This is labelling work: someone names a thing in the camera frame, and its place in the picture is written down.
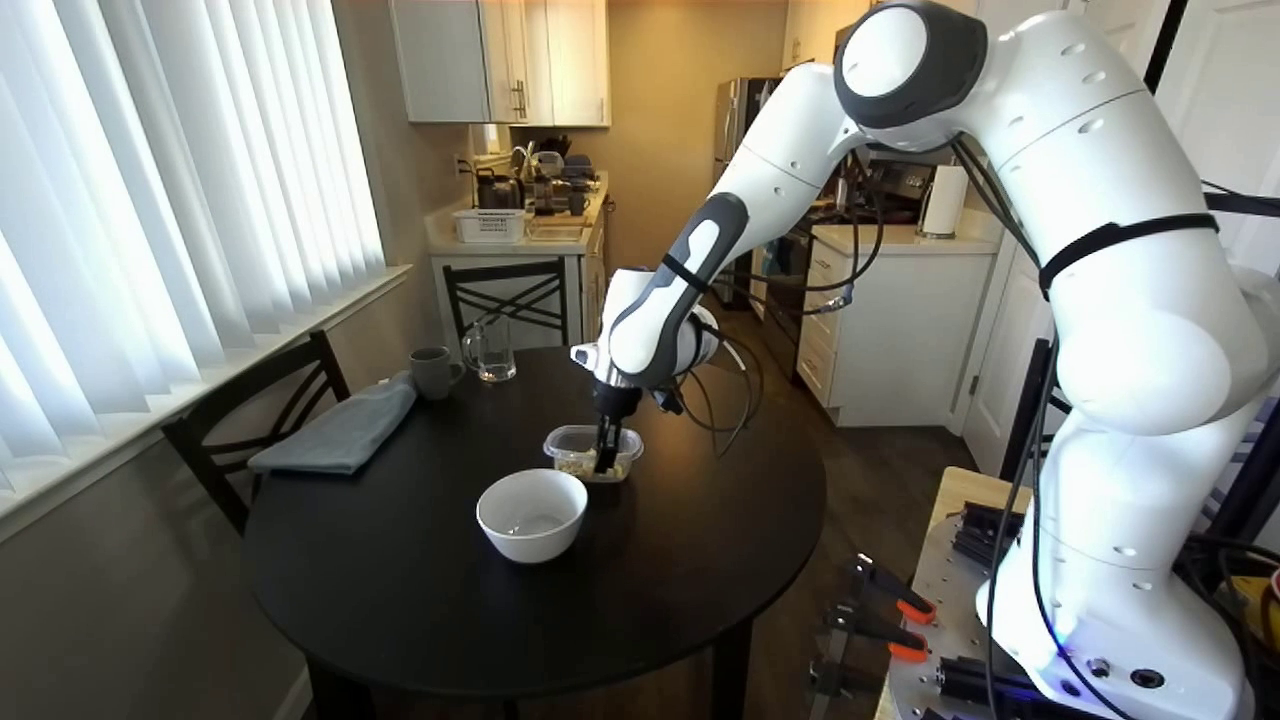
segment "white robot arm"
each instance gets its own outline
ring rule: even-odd
[[[599,343],[573,348],[598,380],[602,438],[641,388],[714,352],[714,319],[696,305],[707,284],[783,234],[849,151],[927,151],[960,133],[982,143],[1042,264],[1074,406],[1032,510],[1059,642],[1080,664],[1106,661],[1097,684],[1132,717],[1244,717],[1234,641],[1170,566],[1280,368],[1280,291],[1229,266],[1155,101],[1083,18],[1047,13],[988,37],[941,5],[886,3],[835,67],[787,73],[663,265],[614,275]],[[1068,692],[1030,546],[1000,566],[995,639],[1047,697],[1116,716]],[[1160,687],[1129,682],[1138,670]]]

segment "table leg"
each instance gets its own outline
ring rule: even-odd
[[[369,687],[343,678],[310,659],[307,674],[311,675],[316,720],[375,720],[374,694]]]
[[[750,662],[751,621],[744,620],[712,648],[712,720],[742,720]]]

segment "folded cloth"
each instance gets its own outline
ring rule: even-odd
[[[255,473],[302,470],[349,475],[369,461],[417,397],[408,370],[334,405],[287,439],[250,457]]]

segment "floor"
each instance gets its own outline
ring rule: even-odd
[[[765,402],[796,404],[827,466],[827,516],[809,565],[756,621],[751,647],[748,720],[804,719],[809,714],[808,666],[818,653],[820,616],[841,594],[841,568],[865,552],[900,577],[910,575],[920,552],[942,469],[973,468],[960,438],[942,428],[836,429],[809,392],[790,384],[765,352],[750,311],[714,307],[722,329],[748,343],[765,364]],[[883,647],[855,641],[845,656],[873,680],[888,662]],[[525,720],[649,717],[701,719],[710,688],[709,653],[650,675],[564,697],[521,702]],[[878,692],[838,701],[831,720],[869,720]],[[380,698],[380,716],[396,720],[483,720],[497,707]],[[307,714],[305,720],[314,715]]]

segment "window sill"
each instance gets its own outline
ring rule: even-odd
[[[257,334],[251,350],[228,350],[227,364],[204,372],[198,383],[175,384],[173,392],[147,396],[150,413],[100,415],[102,437],[67,442],[67,457],[20,460],[5,469],[13,491],[0,491],[0,542],[13,537],[76,493],[164,439],[160,425],[183,413],[214,388],[243,373],[312,331],[328,331],[403,283],[412,265],[387,268],[387,274],[352,290],[333,305],[298,315],[275,334]]]

